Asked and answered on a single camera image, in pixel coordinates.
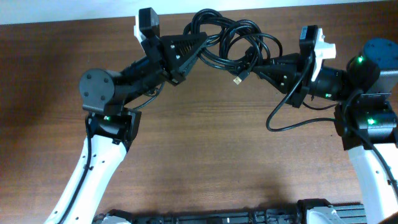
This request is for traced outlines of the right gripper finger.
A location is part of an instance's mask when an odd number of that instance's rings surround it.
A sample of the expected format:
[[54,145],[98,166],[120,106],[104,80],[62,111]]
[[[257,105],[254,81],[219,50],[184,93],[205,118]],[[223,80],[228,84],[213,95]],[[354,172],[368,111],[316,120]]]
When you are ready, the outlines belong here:
[[260,79],[268,81],[283,94],[287,94],[299,79],[301,72],[296,65],[260,65],[253,68]]
[[267,65],[298,65],[300,60],[299,53],[287,54],[274,57],[267,61]]

